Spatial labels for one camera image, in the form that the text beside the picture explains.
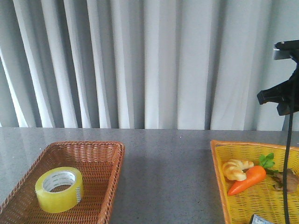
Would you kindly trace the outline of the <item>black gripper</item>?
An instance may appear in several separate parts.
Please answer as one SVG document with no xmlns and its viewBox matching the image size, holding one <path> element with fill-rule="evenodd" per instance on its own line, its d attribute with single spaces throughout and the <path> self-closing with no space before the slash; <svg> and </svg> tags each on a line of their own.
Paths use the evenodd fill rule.
<svg viewBox="0 0 299 224">
<path fill-rule="evenodd" d="M 280 116 L 299 111 L 299 41 L 283 41 L 274 44 L 274 48 L 290 51 L 290 59 L 296 63 L 296 69 L 290 78 L 272 88 L 257 94 L 259 104 L 277 103 Z"/>
</svg>

